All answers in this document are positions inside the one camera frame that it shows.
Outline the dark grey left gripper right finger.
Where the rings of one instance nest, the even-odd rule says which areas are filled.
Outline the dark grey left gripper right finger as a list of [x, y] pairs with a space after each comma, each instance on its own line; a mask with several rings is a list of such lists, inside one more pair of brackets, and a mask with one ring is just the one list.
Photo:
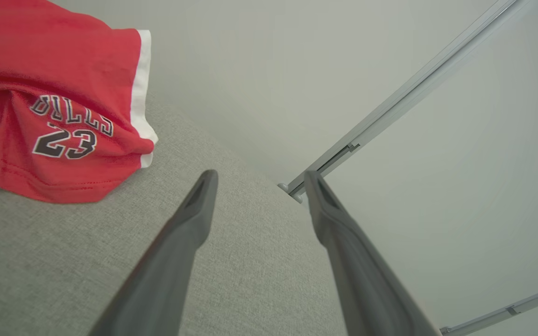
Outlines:
[[440, 336], [320, 172], [304, 185], [314, 232], [327, 250], [348, 336]]

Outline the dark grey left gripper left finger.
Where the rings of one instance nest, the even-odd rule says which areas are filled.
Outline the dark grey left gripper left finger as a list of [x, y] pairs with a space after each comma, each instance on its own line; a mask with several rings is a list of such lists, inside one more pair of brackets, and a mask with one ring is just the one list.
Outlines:
[[89, 336], [178, 336], [197, 250], [211, 232], [218, 173], [203, 171]]

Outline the red shorts white side stripe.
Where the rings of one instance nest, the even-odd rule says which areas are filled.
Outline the red shorts white side stripe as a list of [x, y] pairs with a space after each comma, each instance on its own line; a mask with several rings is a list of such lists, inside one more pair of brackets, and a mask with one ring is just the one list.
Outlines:
[[91, 203], [152, 162], [151, 34], [48, 0], [0, 0], [0, 189]]

